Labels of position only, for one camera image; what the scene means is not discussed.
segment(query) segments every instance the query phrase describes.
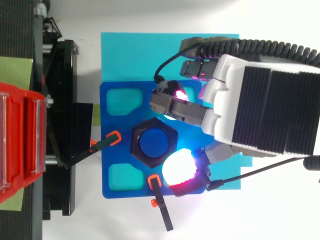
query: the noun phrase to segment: black bracket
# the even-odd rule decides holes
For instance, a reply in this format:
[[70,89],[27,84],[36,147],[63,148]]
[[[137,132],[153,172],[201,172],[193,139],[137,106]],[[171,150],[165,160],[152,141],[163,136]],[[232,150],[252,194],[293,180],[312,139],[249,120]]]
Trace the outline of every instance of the black bracket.
[[156,203],[158,207],[160,208],[160,212],[163,218],[163,222],[165,225],[166,230],[169,232],[174,229],[174,226],[172,225],[169,212],[165,203],[164,196],[161,192],[161,188],[158,182],[158,179],[156,177],[150,179],[153,191],[154,191],[154,196]]

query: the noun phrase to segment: green paper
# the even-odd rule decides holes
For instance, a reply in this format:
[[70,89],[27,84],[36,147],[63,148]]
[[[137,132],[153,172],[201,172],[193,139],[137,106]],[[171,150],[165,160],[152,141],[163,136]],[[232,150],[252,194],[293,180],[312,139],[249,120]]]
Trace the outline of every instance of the green paper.
[[0,56],[0,82],[29,89],[32,59]]
[[14,196],[0,204],[0,210],[21,211],[24,189],[21,188]]
[[100,105],[93,105],[93,119],[92,126],[101,126],[101,118],[100,118]]
[[[20,89],[29,89],[32,59],[0,56],[0,82],[12,84]],[[0,210],[21,211],[24,189],[0,204]]]

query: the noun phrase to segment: screw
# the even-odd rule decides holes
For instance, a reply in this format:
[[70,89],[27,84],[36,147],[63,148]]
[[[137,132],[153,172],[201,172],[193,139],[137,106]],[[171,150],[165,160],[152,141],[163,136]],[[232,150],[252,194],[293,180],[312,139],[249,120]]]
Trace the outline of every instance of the screw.
[[44,3],[38,3],[34,8],[34,15],[37,18],[44,19],[47,16],[47,8]]
[[54,104],[54,100],[51,98],[50,94],[46,96],[45,102],[48,109],[51,108],[52,104]]
[[79,53],[80,53],[79,50],[80,50],[80,49],[79,49],[79,46],[74,46],[74,48],[73,48],[73,53],[74,53],[75,55],[79,55]]

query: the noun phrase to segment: black clamp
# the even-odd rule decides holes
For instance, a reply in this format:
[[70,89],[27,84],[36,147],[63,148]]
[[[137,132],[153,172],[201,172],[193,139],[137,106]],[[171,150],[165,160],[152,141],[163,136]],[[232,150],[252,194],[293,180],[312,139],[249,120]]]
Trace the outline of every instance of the black clamp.
[[148,180],[150,181],[150,188],[153,190],[155,196],[155,199],[151,200],[151,204],[154,208],[160,208],[165,228],[169,232],[174,229],[174,226],[172,225],[165,199],[161,192],[159,177],[150,177]]

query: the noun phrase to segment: red plastic bin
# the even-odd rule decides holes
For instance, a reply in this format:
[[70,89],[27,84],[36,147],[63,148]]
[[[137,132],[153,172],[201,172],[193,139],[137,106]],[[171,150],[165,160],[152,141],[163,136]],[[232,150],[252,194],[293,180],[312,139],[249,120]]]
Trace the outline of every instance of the red plastic bin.
[[46,99],[0,83],[0,203],[45,170]]

